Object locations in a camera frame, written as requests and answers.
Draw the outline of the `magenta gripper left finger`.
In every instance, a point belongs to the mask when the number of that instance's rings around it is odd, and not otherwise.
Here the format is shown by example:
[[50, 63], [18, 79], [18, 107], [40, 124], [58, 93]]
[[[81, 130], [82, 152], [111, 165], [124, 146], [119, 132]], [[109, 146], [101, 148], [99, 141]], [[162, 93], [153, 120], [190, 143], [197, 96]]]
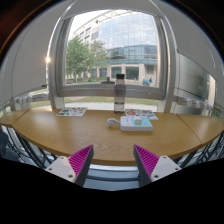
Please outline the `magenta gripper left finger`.
[[87, 146], [69, 157], [58, 157], [46, 168], [46, 171], [75, 183], [78, 186], [83, 186], [93, 155], [93, 146]]

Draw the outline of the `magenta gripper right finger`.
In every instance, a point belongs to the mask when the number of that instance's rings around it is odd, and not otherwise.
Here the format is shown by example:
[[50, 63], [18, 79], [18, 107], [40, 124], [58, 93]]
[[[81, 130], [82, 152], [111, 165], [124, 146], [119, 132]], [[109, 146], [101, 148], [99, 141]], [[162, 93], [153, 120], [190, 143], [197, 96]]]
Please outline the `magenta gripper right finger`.
[[139, 171], [141, 187], [180, 170], [180, 167], [168, 156], [158, 156], [138, 145], [134, 145], [133, 154]]

